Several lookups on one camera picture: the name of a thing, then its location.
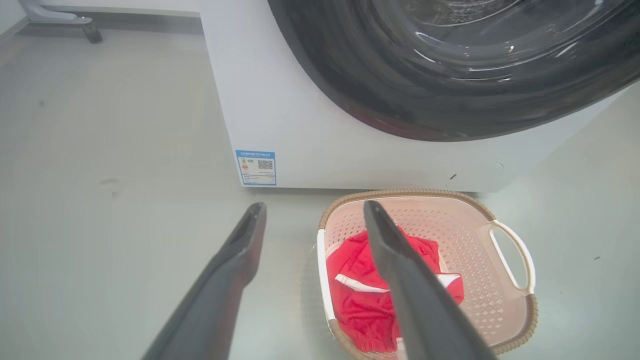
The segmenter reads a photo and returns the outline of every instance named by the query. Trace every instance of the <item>blue and white sticker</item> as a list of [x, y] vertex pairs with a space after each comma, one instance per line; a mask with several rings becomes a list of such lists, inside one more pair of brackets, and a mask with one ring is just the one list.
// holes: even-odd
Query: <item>blue and white sticker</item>
[[236, 150], [242, 183], [276, 186], [276, 153]]

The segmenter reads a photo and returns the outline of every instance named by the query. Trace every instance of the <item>washing machine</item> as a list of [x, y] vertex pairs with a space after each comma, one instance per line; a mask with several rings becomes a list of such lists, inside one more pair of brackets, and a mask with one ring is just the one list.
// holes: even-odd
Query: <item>washing machine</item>
[[244, 186], [494, 192], [640, 74], [639, 0], [214, 0], [201, 18]]

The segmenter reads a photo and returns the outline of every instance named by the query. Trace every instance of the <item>white washing machine body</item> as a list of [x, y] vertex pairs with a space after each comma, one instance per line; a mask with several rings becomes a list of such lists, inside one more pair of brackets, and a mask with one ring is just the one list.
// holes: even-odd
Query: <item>white washing machine body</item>
[[202, 1], [201, 6], [244, 186], [494, 192], [546, 158], [621, 94], [508, 135], [458, 142], [403, 138], [358, 121], [316, 86], [267, 1]]

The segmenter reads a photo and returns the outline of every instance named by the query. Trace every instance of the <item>basket handle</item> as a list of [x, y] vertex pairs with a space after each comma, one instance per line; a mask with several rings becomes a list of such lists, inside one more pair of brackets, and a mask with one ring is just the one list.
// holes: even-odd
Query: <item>basket handle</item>
[[[522, 241], [522, 239], [520, 239], [520, 237], [513, 230], [511, 230], [511, 228], [508, 227], [507, 225], [504, 225], [498, 220], [493, 220], [491, 221], [490, 224], [491, 224], [491, 227], [489, 228], [489, 235], [491, 236], [491, 240], [493, 240], [493, 244], [495, 245], [496, 250], [498, 250], [498, 255], [500, 256], [500, 260], [502, 261], [504, 268], [507, 270], [507, 273], [509, 274], [509, 278], [511, 279], [511, 282], [519, 290], [526, 291], [527, 294], [533, 294], [533, 289], [536, 287], [536, 269], [533, 266], [533, 259], [531, 258], [531, 254], [529, 253], [527, 246], [524, 245], [524, 242]], [[509, 236], [511, 241], [513, 241], [513, 244], [516, 245], [516, 248], [518, 248], [518, 251], [520, 251], [520, 256], [522, 257], [522, 261], [524, 261], [525, 272], [527, 273], [527, 284], [524, 287], [520, 287], [518, 285], [518, 283], [516, 282], [516, 279], [513, 277], [513, 273], [511, 273], [511, 269], [507, 264], [507, 261], [504, 259], [504, 255], [502, 255], [502, 251], [498, 246], [498, 242], [496, 241], [495, 236], [493, 235], [493, 231], [495, 230], [495, 228], [498, 228], [502, 230], [505, 234], [507, 234], [507, 236]]]

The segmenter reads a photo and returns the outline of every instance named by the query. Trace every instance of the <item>qr code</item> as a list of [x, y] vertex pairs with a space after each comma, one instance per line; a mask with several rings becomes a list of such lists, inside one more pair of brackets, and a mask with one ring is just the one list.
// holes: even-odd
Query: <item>qr code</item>
[[273, 161], [258, 160], [258, 168], [273, 170]]

